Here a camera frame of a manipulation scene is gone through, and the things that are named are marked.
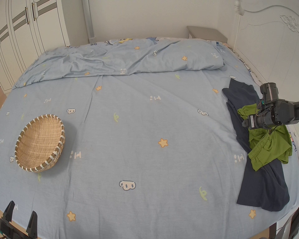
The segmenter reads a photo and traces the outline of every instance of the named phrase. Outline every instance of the white wardrobe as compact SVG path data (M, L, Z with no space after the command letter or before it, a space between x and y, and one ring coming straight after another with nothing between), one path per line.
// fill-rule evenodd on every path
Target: white wardrobe
M44 51L88 44L81 0L0 0L0 87L4 93Z

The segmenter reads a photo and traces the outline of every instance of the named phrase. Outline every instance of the orange star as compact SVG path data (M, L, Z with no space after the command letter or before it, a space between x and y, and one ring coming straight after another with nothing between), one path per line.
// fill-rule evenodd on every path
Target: orange star
M76 220L76 214L72 213L72 211L70 211L69 214L67 214L68 219L71 221L75 221Z
M168 146L167 140L164 140L164 139L161 139L161 141L158 142L158 144L160 144L162 148L164 148L165 146Z
M249 216L251 217L251 219L253 219L256 216L255 210L250 210Z

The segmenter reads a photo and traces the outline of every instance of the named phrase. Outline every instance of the green clothing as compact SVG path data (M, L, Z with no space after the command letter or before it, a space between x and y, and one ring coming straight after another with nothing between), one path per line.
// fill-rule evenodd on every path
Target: green clothing
M247 119L250 114L255 114L257 104L246 105L238 109L238 114ZM249 143L252 151L248 154L255 171L278 158L282 163L289 162L292 155L292 142L285 125L278 126L272 134L266 129L248 129Z

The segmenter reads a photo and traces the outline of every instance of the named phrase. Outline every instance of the wardrobe handle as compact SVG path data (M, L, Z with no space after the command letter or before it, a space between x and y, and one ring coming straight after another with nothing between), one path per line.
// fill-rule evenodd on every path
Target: wardrobe handle
M27 7L25 7L25 17L26 17L26 23L29 25L28 16L27 16Z
M36 17L34 16L34 7L33 7L34 3L32 2L31 3L31 7L32 7L32 14L33 14L33 20L35 21L36 20Z

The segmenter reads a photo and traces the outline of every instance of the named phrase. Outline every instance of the nightstand top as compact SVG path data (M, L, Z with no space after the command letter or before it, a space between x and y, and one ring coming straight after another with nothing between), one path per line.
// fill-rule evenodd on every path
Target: nightstand top
M227 42L227 38L216 29L195 26L187 26L187 28L193 38Z

